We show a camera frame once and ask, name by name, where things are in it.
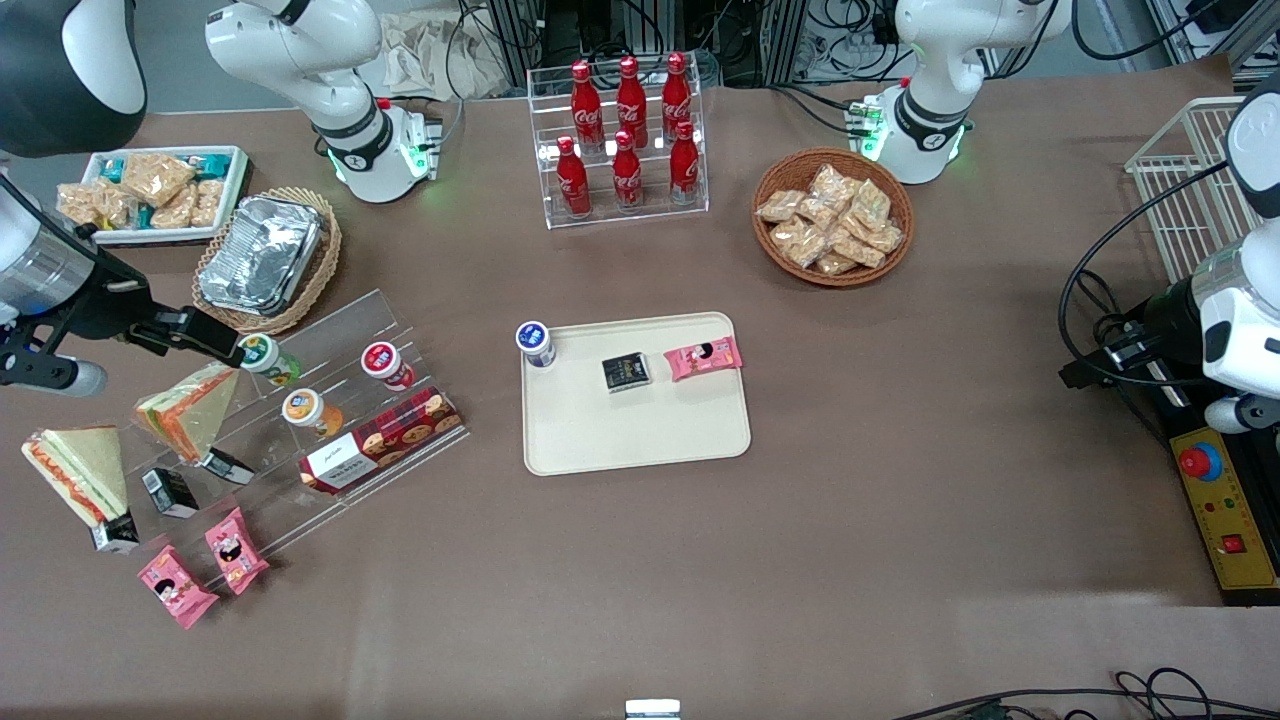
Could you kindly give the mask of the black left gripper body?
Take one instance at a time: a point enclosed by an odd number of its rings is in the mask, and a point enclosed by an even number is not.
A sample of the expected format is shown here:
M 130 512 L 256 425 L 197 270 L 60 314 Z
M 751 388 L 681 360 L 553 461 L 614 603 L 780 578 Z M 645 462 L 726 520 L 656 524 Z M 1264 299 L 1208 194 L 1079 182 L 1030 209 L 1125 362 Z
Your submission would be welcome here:
M 1101 314 L 1089 331 L 1093 350 L 1082 350 L 1070 334 L 1065 336 L 1071 361 L 1059 370 L 1059 379 L 1068 388 L 1101 386 L 1179 393 L 1210 384 L 1202 369 L 1199 310 L 1189 281 L 1179 281 L 1124 313 L 1110 286 L 1101 278 L 1094 283 L 1098 291 L 1079 281 L 1071 284 L 1083 290 Z

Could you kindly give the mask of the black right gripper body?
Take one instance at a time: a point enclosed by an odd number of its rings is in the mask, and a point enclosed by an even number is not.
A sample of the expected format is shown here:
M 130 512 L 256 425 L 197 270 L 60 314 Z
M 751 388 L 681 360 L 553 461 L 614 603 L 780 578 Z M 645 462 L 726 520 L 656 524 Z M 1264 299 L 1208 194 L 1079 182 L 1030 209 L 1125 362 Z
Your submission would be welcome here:
M 67 337 L 115 340 L 150 352 L 150 316 L 155 307 L 174 309 L 152 299 L 147 278 L 109 252 L 70 241 L 90 274 L 55 309 L 55 345 Z

